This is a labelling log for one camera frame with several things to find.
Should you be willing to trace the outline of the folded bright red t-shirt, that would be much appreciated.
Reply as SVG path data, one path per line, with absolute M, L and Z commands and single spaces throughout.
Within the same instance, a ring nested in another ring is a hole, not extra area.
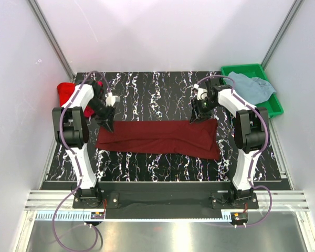
M 57 86 L 57 93 L 59 98 L 59 105 L 64 105 L 75 90 L 75 84 L 71 82 L 62 82 Z M 87 106 L 84 110 L 84 116 L 86 118 L 92 117 L 94 115 L 94 111 L 90 106 Z

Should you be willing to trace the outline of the green plastic bin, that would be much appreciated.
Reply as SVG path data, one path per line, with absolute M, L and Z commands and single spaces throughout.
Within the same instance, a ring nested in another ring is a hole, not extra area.
M 246 64 L 246 65 L 232 65 L 232 66 L 222 66 L 220 68 L 222 75 L 228 76 L 229 73 L 235 72 L 237 74 L 241 73 L 249 78 L 259 77 L 263 80 L 268 80 L 262 66 L 260 64 Z M 276 117 L 284 113 L 284 109 L 276 95 L 272 94 L 268 101 L 257 104 L 259 107 L 265 107 L 268 110 L 270 118 Z

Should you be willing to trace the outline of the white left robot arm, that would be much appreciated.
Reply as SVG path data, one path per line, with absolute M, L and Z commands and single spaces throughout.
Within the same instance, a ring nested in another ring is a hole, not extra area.
M 89 129 L 85 113 L 89 111 L 97 124 L 108 133 L 114 131 L 115 103 L 119 97 L 104 94 L 102 82 L 89 80 L 75 84 L 62 82 L 57 87 L 59 106 L 52 110 L 55 140 L 69 156 L 77 176 L 74 207 L 97 208 L 106 203 L 88 155 Z

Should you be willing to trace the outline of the dark red t-shirt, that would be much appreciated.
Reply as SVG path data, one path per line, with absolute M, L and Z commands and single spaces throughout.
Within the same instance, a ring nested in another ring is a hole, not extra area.
M 181 154 L 219 160 L 217 120 L 189 123 L 178 121 L 116 121 L 114 132 L 99 129 L 96 148 L 141 154 Z

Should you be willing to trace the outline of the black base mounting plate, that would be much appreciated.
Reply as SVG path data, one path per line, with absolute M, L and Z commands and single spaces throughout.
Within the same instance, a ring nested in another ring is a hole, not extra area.
M 235 199 L 225 191 L 146 191 L 146 192 L 102 192 L 95 198 L 74 197 L 73 208 L 117 209 L 137 206 L 195 206 L 212 209 L 259 209 L 255 193 L 251 196 Z

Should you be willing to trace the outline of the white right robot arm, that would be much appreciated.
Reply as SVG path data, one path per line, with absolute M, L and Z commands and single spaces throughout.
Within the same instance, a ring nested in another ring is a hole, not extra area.
M 213 193 L 213 206 L 223 208 L 246 208 L 256 203 L 254 174 L 261 153 L 269 142 L 268 112 L 258 108 L 237 94 L 235 85 L 214 85 L 211 77 L 203 78 L 206 87 L 196 83 L 191 99 L 190 122 L 200 122 L 209 118 L 210 112 L 224 107 L 234 117 L 234 141 L 238 148 L 236 172 L 226 193 Z

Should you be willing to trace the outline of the light blue t-shirt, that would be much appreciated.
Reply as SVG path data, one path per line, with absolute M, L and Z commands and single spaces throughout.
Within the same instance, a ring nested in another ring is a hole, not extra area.
M 247 77 L 242 73 L 231 72 L 228 75 L 232 78 L 236 84 L 228 79 L 224 78 L 227 85 L 234 87 L 234 90 L 247 102 L 257 105 L 269 100 L 271 95 L 276 93 L 274 87 L 267 80 L 263 80 L 259 77 Z

